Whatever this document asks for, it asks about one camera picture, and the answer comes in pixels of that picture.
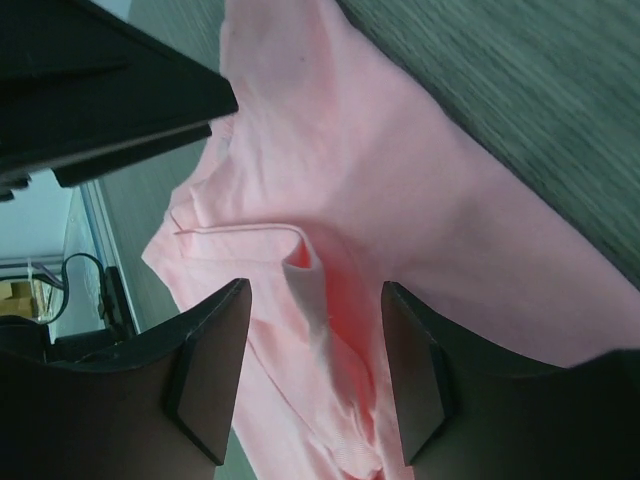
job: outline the wood grain surface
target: wood grain surface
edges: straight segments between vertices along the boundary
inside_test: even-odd
[[[447,114],[640,286],[640,3],[340,0]],[[130,21],[213,68],[223,0],[133,0]],[[146,326],[176,313],[140,255],[203,143],[101,180]],[[235,439],[216,478],[253,478]]]

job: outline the pink fabric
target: pink fabric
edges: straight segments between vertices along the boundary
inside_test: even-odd
[[[234,428],[258,478],[412,478],[384,280],[546,362],[640,345],[638,292],[330,0],[227,0],[221,45],[240,112],[144,258],[183,310],[251,280]]]

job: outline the cardboard box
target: cardboard box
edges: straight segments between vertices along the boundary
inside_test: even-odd
[[[0,283],[0,315],[34,317],[34,301],[29,282]]]
[[[0,301],[0,316],[18,315],[24,318],[33,318],[32,298],[7,298]]]
[[[13,296],[13,290],[11,288],[11,283],[0,282],[0,301],[6,300],[7,298],[11,298],[12,296]]]

